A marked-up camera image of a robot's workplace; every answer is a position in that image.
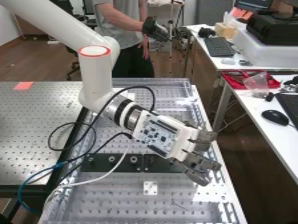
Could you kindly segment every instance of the red object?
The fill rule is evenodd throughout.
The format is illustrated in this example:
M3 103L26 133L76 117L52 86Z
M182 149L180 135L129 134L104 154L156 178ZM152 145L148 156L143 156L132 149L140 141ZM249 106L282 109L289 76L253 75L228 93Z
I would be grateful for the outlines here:
M83 55L83 56L85 56L85 57L89 57L89 58L99 58L99 57L101 57L101 56L105 56L105 55L108 55L109 53L111 53L111 49L108 48L108 47L103 47L103 48L105 48L107 49L107 52L104 53L104 54L97 54L97 55L88 55L88 54L84 54L83 53L83 49L84 49L85 47L83 47L83 48L80 48L79 49L79 54L80 55Z
M28 90L32 85L33 85L33 82L19 82L14 90Z
M245 20L249 20L252 16L253 16L253 12L248 12L248 13L242 16L242 18L244 18Z
M281 83L273 78L273 76L261 70L226 70L221 72L221 76L229 83L233 89L246 89L244 84L244 80L249 77L258 75L260 73L265 72L268 75L268 86L270 89L277 89L281 87Z

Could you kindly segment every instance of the small white block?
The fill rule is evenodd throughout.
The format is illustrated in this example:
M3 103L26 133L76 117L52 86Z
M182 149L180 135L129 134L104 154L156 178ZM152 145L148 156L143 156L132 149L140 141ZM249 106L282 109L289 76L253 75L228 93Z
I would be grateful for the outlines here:
M144 195L157 195L159 194L159 185L156 181L144 182Z

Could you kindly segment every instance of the optical breadboard table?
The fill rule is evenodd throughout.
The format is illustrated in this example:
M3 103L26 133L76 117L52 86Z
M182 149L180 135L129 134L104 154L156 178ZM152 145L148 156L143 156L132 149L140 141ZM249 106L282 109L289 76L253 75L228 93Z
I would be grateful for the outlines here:
M80 82L0 83L0 193L6 197L39 170L57 163L60 152L48 149L48 136L63 123L77 120ZM53 139L63 148L71 128ZM47 185L51 176L36 181Z
M205 124L206 128L212 129L196 87L190 85L188 79L116 79L113 85L116 87L149 86L157 95L157 113L173 116L197 126ZM152 96L147 90L135 89L129 90L129 93L135 94L135 100L140 105L151 107ZM95 114L89 112L85 122L89 123L93 118ZM116 133L124 131L104 118L96 122L95 128L97 147ZM79 137L85 129L87 127L81 128ZM84 142L75 147L73 157L87 151L92 139L91 133ZM127 148L128 156L133 154L141 157L153 154L140 143L119 137L103 149L97 157L104 158L111 154L121 155ZM222 164L220 172L209 173L212 182L206 187L197 186L182 173L151 172L149 166L144 165L141 171L115 172L100 182L63 189L47 204L40 223L246 223L216 142L205 156ZM80 161L69 164L65 172L77 163ZM89 166L89 170L83 166L81 170L75 171L65 179L64 184L100 177L104 172L96 172L97 168L95 163ZM145 182L156 184L156 194L148 195L144 191Z

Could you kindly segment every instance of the black cable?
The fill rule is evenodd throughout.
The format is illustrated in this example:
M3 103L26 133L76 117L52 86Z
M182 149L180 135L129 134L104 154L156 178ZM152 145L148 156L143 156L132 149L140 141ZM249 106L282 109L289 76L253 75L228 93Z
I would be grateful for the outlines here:
M129 139L132 139L133 138L133 136L131 135L131 134L128 134L128 133L125 133L125 132L120 132L120 133L117 133L113 137L111 137L108 140L107 140L107 142L101 145L101 147L92 153L92 156L95 156L95 154L97 153L97 152L100 152L100 150L111 143L111 141L115 139L115 138L117 138L120 135L125 135ZM68 173L63 176L63 178L60 179L60 181L59 181L59 183L57 183L57 185L64 181L64 179L72 174L72 172L79 168L79 167L81 167L81 165L83 165L83 163L84 163L84 159L83 159L83 161L68 171Z
M298 16L296 16L296 15L292 15L292 17L288 17L288 18L282 18L282 17L278 17L278 15L280 14L272 14L272 17L274 18L274 19L277 19L277 20L281 20L281 21L288 21L288 22L290 22L290 21L298 21Z
M92 129L92 131L93 131L93 136L95 136L95 137L93 137L93 141L92 141L91 147L88 148L87 152L83 153L83 154L81 154L80 156L77 156L76 158L72 158L72 159L67 160L67 162L69 162L69 163L71 163L72 161L80 159L80 158L81 158L85 154L88 154L88 153L91 152L91 150L93 149L93 147L95 147L95 145L96 145L96 129L91 126L91 124L87 124L87 123L84 123L84 122L69 122L69 123L65 123L65 124L60 125L60 126L52 131L52 133L51 133L51 135L49 135L49 138L48 138L48 144L49 144L51 138L52 138L53 134L56 133L56 131L57 131L60 128L68 126L68 125L76 125L76 124L87 125L87 126Z
M179 22L180 22L180 16L182 14L182 9L184 9L184 6L180 7L180 14L179 14L179 18L177 18L177 21L176 21L176 26L175 26L175 29L177 30L177 27L179 27Z
M101 110L100 110L100 112L99 112L99 114L97 114L95 120L93 120L92 123L88 125L88 129L87 129L85 133L83 134L83 136L80 137L80 139L79 139L73 144L71 144L69 146L67 146L67 147L63 148L63 149L56 149L56 148L53 148L52 145L51 145L51 138L52 138L53 134L56 133L56 131L57 131L61 127L65 126L65 124L61 125L60 127L57 127L57 128L53 130L53 132L51 133L51 135L49 135L49 137L48 137L48 147L49 147L49 149L53 150L53 151L59 151L59 152L72 149L72 148L73 148L73 147L83 141L83 139L87 137L87 134L88 134L89 130L92 129L92 127L93 127L96 121L99 120L99 118L100 118L103 112L105 111L105 109L107 109L108 105L111 104L111 102L113 101L113 99L115 99L123 92L125 92L125 91L128 91L128 90L131 90L131 89L147 89L147 90L152 93L152 100L153 100L153 102L152 102L152 107L151 107L151 110L149 110L149 111L152 112L152 111L155 110L155 108L156 108L156 95L155 95L153 90L152 90L148 86L131 86L131 87L127 87L127 88L121 89L117 93L115 93L115 95L109 98L109 100L107 101L104 107L101 108Z

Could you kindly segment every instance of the monitor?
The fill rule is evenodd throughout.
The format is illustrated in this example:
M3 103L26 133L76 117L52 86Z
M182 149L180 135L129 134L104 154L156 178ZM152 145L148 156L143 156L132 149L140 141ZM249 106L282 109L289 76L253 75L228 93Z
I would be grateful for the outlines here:
M92 0L83 0L85 15L95 15L95 6Z
M249 11L270 9L273 0L236 0L236 7Z

